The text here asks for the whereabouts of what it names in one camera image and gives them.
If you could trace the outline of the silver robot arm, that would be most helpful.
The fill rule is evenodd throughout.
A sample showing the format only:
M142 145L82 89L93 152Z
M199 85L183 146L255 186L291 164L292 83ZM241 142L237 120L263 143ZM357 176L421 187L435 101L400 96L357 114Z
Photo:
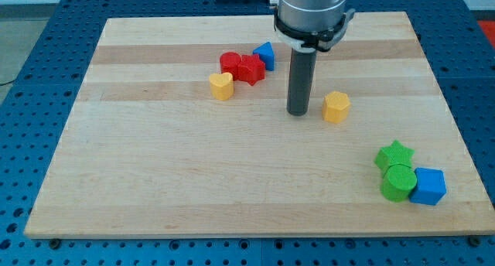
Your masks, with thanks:
M299 53L328 52L355 15L347 0L268 0L278 38Z

